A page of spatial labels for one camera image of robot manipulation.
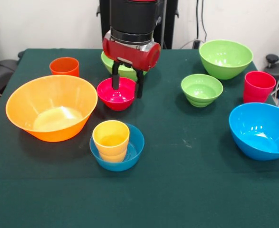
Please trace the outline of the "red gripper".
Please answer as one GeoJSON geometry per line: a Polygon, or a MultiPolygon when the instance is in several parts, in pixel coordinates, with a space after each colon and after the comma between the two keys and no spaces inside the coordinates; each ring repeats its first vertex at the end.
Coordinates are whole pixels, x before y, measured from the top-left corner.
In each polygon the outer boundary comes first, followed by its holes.
{"type": "Polygon", "coordinates": [[[159,43],[150,41],[145,45],[124,44],[114,40],[108,31],[103,38],[103,51],[105,55],[114,60],[112,67],[112,88],[119,89],[119,62],[130,64],[136,69],[137,98],[142,97],[144,85],[144,72],[155,67],[160,57],[161,46],[159,43]]]}

